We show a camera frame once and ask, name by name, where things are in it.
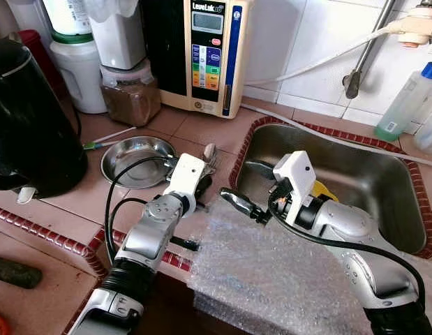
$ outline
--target white tile wall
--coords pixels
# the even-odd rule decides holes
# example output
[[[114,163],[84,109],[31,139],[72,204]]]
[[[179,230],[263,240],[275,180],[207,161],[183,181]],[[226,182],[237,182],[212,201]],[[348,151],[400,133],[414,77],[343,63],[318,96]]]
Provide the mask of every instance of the white tile wall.
[[[256,0],[247,81],[277,77],[332,54],[371,32],[385,0]],[[397,0],[392,16],[403,17],[419,0]],[[410,74],[432,54],[427,45],[406,49],[386,37],[363,79],[359,96],[348,100],[341,80],[355,67],[362,48],[282,83],[246,87],[253,98],[376,125]],[[407,129],[413,133],[428,115]]]

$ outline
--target blue bottle cap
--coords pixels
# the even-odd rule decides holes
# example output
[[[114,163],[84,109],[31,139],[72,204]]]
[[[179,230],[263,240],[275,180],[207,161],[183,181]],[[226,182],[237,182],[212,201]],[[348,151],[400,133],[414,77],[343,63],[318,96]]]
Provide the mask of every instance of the blue bottle cap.
[[[422,71],[422,77],[432,79],[432,61],[430,61]]]

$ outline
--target display screen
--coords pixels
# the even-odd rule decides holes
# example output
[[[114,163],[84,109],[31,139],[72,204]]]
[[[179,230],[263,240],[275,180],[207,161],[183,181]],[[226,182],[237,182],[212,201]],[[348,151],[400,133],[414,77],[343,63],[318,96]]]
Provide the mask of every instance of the display screen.
[[[222,19],[221,15],[193,13],[193,26],[220,31],[222,29]]]

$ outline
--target white hose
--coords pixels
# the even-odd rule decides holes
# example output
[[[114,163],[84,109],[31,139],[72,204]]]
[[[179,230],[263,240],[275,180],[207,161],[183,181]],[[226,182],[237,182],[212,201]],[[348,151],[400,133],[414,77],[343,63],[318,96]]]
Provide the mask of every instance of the white hose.
[[[308,127],[305,127],[305,126],[303,126],[303,125],[301,125],[301,124],[293,121],[293,120],[290,120],[287,117],[282,117],[279,114],[275,114],[273,112],[270,112],[269,110],[264,110],[262,108],[258,108],[258,107],[252,106],[252,105],[247,105],[245,103],[242,103],[241,106],[243,108],[247,108],[249,110],[254,110],[255,112],[259,112],[259,113],[267,115],[269,117],[274,117],[274,118],[279,119],[281,121],[287,122],[288,124],[291,124],[294,127],[302,129],[303,131],[306,131],[307,133],[310,133],[312,135],[321,137],[324,140],[328,140],[328,141],[331,141],[331,142],[339,143],[339,144],[342,144],[342,145],[345,145],[347,147],[351,147],[351,148],[354,148],[354,149],[360,149],[360,150],[365,150],[365,151],[369,151],[369,152],[374,152],[376,154],[382,154],[382,155],[386,155],[386,156],[392,156],[392,157],[402,158],[402,159],[406,159],[406,160],[413,161],[413,162],[416,162],[416,163],[421,163],[421,164],[425,164],[425,165],[428,165],[428,166],[432,166],[432,161],[428,161],[428,160],[423,159],[423,158],[413,157],[413,156],[404,155],[404,154],[398,154],[396,152],[391,152],[391,151],[376,149],[376,148],[373,148],[373,147],[366,147],[364,145],[360,145],[360,144],[355,144],[355,143],[343,141],[343,140],[340,140],[338,138],[335,138],[335,137],[332,137],[332,136],[325,135],[325,134],[319,133],[317,131],[314,131],[314,130],[308,128]]]
[[[360,38],[359,40],[356,40],[353,44],[349,45],[343,50],[335,52],[333,55],[321,58],[319,61],[316,61],[315,63],[312,63],[311,65],[307,65],[303,68],[300,68],[296,71],[293,71],[291,73],[288,73],[286,75],[282,75],[277,78],[271,78],[271,79],[263,79],[263,80],[252,80],[250,82],[246,82],[245,85],[260,85],[260,84],[268,84],[269,82],[280,82],[282,80],[289,79],[291,77],[296,77],[297,75],[301,75],[304,72],[307,72],[309,70],[312,70],[313,68],[316,68],[317,66],[323,65],[324,63],[327,63],[328,61],[331,61],[332,59],[335,59],[336,57],[341,56],[342,54],[345,54],[346,52],[349,52],[350,50],[355,49],[356,47],[359,47],[360,45],[363,45],[364,43],[369,42],[370,40],[373,40],[374,38],[377,38],[378,36],[381,36],[383,34],[389,33],[388,27],[383,27],[381,29],[378,29],[374,31],[373,33],[370,33],[369,35]]]

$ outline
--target metal bowl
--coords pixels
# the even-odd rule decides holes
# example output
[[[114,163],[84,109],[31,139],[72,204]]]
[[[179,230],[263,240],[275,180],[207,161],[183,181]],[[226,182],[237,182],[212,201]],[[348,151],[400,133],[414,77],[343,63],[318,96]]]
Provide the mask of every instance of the metal bowl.
[[[175,156],[174,147],[165,140],[152,136],[137,136],[112,145],[101,159],[101,172],[104,177],[113,179],[130,164],[140,159],[154,156]],[[162,161],[149,161],[127,171],[117,183],[126,188],[148,188],[165,181],[170,167]]]

